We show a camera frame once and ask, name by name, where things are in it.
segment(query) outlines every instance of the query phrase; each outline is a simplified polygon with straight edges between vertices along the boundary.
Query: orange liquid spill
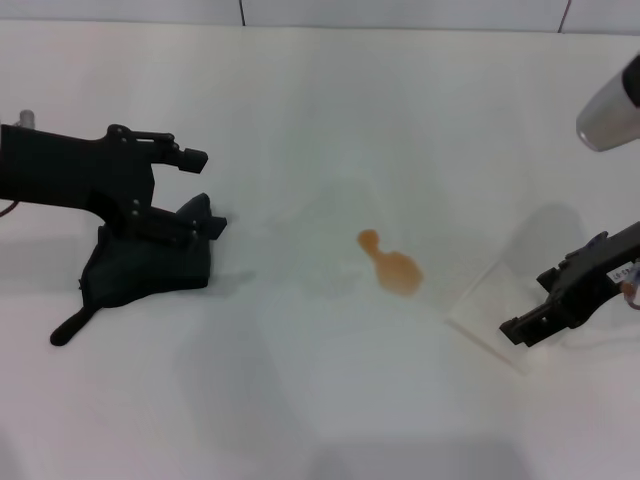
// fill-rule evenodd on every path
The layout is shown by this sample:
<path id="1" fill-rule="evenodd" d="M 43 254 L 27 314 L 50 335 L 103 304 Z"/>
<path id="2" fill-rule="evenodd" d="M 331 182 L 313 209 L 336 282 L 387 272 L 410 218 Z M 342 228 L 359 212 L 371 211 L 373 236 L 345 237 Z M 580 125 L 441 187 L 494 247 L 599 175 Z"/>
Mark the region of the orange liquid spill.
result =
<path id="1" fill-rule="evenodd" d="M 380 286 L 385 290 L 411 296 L 424 280 L 424 275 L 416 262 L 400 252 L 381 252 L 378 248 L 380 237 L 375 230 L 364 230 L 358 235 L 358 244 L 373 261 Z"/>

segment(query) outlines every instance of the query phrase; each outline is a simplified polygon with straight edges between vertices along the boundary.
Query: white table surface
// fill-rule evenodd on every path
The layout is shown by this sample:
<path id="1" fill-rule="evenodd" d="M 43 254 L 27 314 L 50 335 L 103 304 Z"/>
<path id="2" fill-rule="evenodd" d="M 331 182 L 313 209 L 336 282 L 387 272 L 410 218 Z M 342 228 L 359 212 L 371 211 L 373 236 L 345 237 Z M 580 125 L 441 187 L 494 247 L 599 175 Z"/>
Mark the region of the white table surface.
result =
<path id="1" fill-rule="evenodd" d="M 4 121 L 172 132 L 210 161 L 156 168 L 155 204 L 206 192 L 232 219 L 208 289 L 101 311 L 59 349 L 100 221 L 0 220 L 2 478 L 637 479 L 640 348 L 521 376 L 443 322 L 545 205 L 587 237 L 638 219 L 640 144 L 574 134 L 637 45 L 0 22 Z M 416 298 L 380 290 L 364 228 L 419 262 Z"/>

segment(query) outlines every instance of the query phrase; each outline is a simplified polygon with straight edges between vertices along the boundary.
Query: robotic arm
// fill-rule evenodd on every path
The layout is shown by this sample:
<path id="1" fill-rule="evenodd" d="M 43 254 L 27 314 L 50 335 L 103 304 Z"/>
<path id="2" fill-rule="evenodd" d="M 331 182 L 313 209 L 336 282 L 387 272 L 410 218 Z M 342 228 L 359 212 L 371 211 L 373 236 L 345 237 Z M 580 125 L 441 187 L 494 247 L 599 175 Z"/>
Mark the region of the robotic arm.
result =
<path id="1" fill-rule="evenodd" d="M 603 152 L 640 138 L 640 56 L 613 77 L 577 119 L 580 139 Z M 514 344 L 528 347 L 565 329 L 577 328 L 621 291 L 634 303 L 640 285 L 640 222 L 609 237 L 602 232 L 569 253 L 557 268 L 538 277 L 549 293 L 529 313 L 509 320 L 500 330 Z"/>
<path id="2" fill-rule="evenodd" d="M 83 308 L 52 335 L 65 345 L 101 308 L 153 293 L 203 288 L 211 271 L 210 240 L 227 225 L 200 194 L 178 212 L 151 205 L 152 165 L 200 173 L 204 152 L 180 150 L 169 133 L 111 125 L 82 140 L 33 130 L 33 115 L 0 126 L 0 198 L 92 212 L 105 221 L 80 278 Z"/>

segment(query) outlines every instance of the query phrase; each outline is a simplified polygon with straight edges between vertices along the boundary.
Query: white label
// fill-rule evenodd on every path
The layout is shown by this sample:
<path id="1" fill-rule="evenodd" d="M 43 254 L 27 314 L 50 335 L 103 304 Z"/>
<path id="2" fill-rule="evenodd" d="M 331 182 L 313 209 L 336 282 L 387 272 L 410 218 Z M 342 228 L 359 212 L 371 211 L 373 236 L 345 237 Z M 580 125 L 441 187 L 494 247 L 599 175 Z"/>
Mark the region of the white label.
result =
<path id="1" fill-rule="evenodd" d="M 620 283 L 622 280 L 627 278 L 627 275 L 629 275 L 629 272 L 632 268 L 633 263 L 627 262 L 624 265 L 616 268 L 615 270 L 611 270 L 609 273 L 607 273 L 607 276 L 615 283 Z"/>

